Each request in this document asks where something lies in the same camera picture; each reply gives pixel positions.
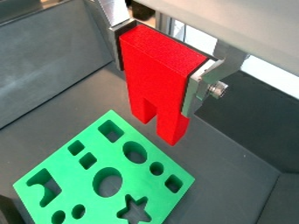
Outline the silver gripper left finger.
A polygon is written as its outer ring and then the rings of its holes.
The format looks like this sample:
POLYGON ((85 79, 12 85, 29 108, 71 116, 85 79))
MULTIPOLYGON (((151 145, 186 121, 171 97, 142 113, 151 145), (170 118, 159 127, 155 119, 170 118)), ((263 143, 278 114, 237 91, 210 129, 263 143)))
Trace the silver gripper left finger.
POLYGON ((137 21, 130 17, 126 0, 97 0, 97 5, 105 22, 103 28, 117 67, 123 71, 125 63, 119 38, 137 27, 137 21))

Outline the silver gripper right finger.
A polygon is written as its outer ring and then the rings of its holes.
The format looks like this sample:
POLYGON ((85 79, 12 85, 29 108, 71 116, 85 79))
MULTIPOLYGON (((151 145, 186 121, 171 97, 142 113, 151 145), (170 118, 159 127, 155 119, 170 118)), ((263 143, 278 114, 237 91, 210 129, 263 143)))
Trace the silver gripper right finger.
POLYGON ((219 40, 213 54, 207 56, 203 65, 190 75, 182 103, 186 117, 193 115, 210 96, 219 99, 225 95, 229 85, 222 80, 241 70, 249 53, 219 40))

